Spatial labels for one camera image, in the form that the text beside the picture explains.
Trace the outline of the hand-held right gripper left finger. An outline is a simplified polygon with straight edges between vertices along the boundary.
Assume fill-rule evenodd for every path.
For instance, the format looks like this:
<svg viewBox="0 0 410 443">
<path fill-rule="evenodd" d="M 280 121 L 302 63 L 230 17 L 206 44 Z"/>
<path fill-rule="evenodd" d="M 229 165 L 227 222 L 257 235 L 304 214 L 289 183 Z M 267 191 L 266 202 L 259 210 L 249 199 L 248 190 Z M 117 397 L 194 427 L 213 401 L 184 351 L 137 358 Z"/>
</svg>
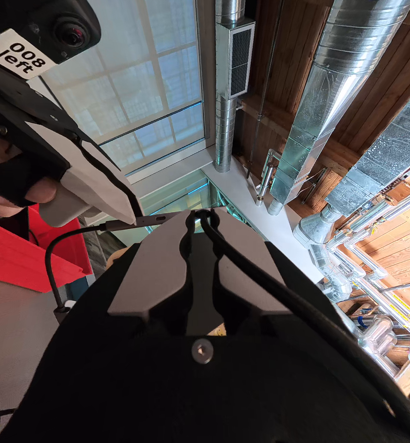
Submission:
<svg viewBox="0 0 410 443">
<path fill-rule="evenodd" d="M 185 335 L 193 305 L 190 268 L 196 217 L 183 211 L 140 244 L 108 308 L 110 316 L 158 321 L 173 335 Z"/>
</svg>

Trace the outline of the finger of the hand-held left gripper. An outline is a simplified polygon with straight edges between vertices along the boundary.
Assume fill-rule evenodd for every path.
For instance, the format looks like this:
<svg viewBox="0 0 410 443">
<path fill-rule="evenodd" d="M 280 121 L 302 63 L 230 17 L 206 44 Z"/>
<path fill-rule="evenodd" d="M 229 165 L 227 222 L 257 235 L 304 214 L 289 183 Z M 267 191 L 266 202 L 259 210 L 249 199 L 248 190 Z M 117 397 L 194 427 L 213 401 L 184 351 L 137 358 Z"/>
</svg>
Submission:
<svg viewBox="0 0 410 443">
<path fill-rule="evenodd" d="M 136 222 L 136 216 L 125 192 L 92 165 L 79 147 L 42 125 L 30 122 L 27 125 L 69 162 L 69 169 L 60 179 L 60 184 L 67 191 L 82 200 L 86 206 L 96 208 L 99 212 L 127 224 Z"/>
<path fill-rule="evenodd" d="M 81 152 L 86 160 L 95 167 L 105 178 L 128 198 L 135 217 L 142 217 L 144 211 L 141 203 L 123 172 L 92 143 L 81 143 Z"/>
</svg>

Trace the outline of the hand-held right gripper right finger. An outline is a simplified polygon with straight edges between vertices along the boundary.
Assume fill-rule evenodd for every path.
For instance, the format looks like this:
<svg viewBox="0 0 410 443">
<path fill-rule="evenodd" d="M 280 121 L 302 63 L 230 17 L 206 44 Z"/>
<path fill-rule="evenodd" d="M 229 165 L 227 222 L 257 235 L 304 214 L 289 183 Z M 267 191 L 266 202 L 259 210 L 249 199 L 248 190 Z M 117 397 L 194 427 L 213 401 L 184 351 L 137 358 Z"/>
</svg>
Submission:
<svg viewBox="0 0 410 443">
<path fill-rule="evenodd" d="M 264 239 L 251 227 L 215 208 L 216 229 L 245 258 L 285 284 Z M 213 305 L 223 318 L 225 335 L 274 335 L 293 320 L 293 314 L 239 269 L 227 256 L 216 262 Z"/>
</svg>

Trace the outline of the grey usb hub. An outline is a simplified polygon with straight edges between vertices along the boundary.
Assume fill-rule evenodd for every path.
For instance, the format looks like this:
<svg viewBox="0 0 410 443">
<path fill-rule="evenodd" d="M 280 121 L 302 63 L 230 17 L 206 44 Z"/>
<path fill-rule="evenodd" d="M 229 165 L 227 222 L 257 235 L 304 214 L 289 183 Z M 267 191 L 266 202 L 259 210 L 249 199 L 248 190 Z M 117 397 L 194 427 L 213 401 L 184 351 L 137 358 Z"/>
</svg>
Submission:
<svg viewBox="0 0 410 443">
<path fill-rule="evenodd" d="M 114 232 L 114 231 L 120 231 L 120 230 L 130 230 L 130 229 L 137 229 L 137 228 L 143 228 L 153 225 L 161 225 L 168 221 L 169 219 L 173 218 L 174 216 L 180 214 L 180 212 L 175 213 L 163 213 L 163 214 L 156 214 L 156 215 L 149 215 L 149 216 L 142 216 L 138 217 L 136 219 L 136 222 L 134 224 L 127 224 L 120 220 L 112 220 L 112 221 L 106 221 L 105 223 L 101 223 L 98 225 L 93 225 L 85 228 L 79 228 L 77 230 L 72 230 L 67 233 L 64 233 L 58 237 L 56 237 L 51 243 L 48 245 L 46 252 L 45 252 L 45 268 L 47 277 L 51 286 L 51 290 L 53 292 L 53 296 L 56 302 L 57 307 L 54 309 L 53 313 L 56 317 L 58 323 L 61 323 L 62 320 L 66 317 L 66 315 L 71 310 L 70 307 L 65 306 L 65 302 L 62 301 L 61 296 L 58 291 L 58 287 L 53 275 L 52 270 L 52 263 L 51 263 L 51 256 L 53 254 L 53 250 L 57 244 L 59 244 L 61 241 L 75 236 L 79 234 L 94 232 L 94 231 L 102 231 L 102 232 Z"/>
</svg>

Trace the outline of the red plastic bin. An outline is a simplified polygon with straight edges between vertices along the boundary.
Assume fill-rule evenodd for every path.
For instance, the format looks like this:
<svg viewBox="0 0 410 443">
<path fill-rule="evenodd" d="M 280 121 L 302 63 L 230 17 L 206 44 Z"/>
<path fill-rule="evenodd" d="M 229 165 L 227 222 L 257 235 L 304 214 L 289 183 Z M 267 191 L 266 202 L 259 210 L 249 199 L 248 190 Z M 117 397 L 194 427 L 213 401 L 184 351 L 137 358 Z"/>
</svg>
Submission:
<svg viewBox="0 0 410 443">
<path fill-rule="evenodd" d="M 49 226 L 31 206 L 14 217 L 0 219 L 0 281 L 47 293 L 51 286 L 46 272 L 45 252 L 64 233 L 80 229 L 78 219 L 62 227 Z M 82 234 L 62 240 L 53 249 L 52 270 L 58 287 L 92 274 Z"/>
</svg>

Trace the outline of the window with white blind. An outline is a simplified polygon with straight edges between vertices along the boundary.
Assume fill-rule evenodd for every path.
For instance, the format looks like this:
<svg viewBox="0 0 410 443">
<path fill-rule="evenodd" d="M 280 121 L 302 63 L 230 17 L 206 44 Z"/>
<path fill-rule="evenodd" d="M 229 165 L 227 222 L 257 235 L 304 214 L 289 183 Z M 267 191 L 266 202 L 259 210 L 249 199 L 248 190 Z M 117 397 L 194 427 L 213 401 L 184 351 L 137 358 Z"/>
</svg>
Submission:
<svg viewBox="0 0 410 443">
<path fill-rule="evenodd" d="M 131 174 L 204 138 L 196 1 L 89 1 L 93 48 L 42 75 L 59 105 Z"/>
</svg>

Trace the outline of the silver insulated pipes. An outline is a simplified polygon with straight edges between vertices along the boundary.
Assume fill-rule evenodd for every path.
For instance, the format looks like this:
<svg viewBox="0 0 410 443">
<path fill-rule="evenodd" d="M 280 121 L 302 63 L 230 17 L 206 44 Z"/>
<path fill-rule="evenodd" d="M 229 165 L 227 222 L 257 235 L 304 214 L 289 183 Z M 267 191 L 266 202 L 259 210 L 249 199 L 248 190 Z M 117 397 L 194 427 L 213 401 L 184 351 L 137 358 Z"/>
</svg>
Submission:
<svg viewBox="0 0 410 443">
<path fill-rule="evenodd" d="M 360 211 L 348 229 L 331 237 L 335 221 L 341 214 L 328 204 L 320 213 L 301 219 L 293 230 L 295 238 L 309 251 L 314 265 L 326 279 L 326 283 L 319 286 L 332 303 L 346 301 L 356 287 L 383 311 L 383 315 L 371 318 L 372 323 L 364 332 L 352 320 L 347 320 L 346 324 L 352 327 L 358 345 L 393 379 L 401 371 L 390 362 L 387 353 L 397 343 L 395 326 L 410 333 L 410 306 L 396 295 L 398 288 L 383 287 L 381 280 L 388 276 L 387 271 L 357 244 L 371 236 L 375 227 L 407 210 L 410 210 L 410 195 L 398 203 L 384 196 L 366 211 Z"/>
</svg>

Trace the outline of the grey air vent box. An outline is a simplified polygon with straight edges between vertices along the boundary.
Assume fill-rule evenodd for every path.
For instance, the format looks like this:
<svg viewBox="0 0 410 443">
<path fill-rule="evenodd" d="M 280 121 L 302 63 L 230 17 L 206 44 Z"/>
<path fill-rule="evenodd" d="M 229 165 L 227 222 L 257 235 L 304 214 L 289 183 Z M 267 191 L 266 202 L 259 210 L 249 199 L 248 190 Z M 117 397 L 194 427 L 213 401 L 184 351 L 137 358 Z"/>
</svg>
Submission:
<svg viewBox="0 0 410 443">
<path fill-rule="evenodd" d="M 216 24 L 216 92 L 229 101 L 247 92 L 256 22 Z"/>
</svg>

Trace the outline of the silver ventilation duct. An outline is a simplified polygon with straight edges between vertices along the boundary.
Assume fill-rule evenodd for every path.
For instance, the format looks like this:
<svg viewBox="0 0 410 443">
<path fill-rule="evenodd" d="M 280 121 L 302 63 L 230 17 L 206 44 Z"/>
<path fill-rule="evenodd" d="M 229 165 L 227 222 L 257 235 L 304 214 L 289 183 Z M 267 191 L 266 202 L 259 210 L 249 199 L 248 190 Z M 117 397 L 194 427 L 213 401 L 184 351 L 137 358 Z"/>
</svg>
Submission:
<svg viewBox="0 0 410 443">
<path fill-rule="evenodd" d="M 232 144 L 237 110 L 237 97 L 222 94 L 224 60 L 229 61 L 229 31 L 237 26 L 245 13 L 244 0 L 218 0 L 215 2 L 215 55 L 216 55 L 216 140 L 214 166 L 217 172 L 230 171 Z"/>
</svg>

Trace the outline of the large rectangular silver duct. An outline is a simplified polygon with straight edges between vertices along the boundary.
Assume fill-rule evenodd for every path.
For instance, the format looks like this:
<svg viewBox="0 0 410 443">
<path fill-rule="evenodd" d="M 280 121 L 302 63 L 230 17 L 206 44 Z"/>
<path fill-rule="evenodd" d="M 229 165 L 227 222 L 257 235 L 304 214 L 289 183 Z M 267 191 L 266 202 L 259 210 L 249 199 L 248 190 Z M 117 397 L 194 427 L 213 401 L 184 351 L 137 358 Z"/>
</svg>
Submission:
<svg viewBox="0 0 410 443">
<path fill-rule="evenodd" d="M 270 189 L 270 215 L 297 197 L 409 11 L 410 0 L 333 2 Z"/>
</svg>

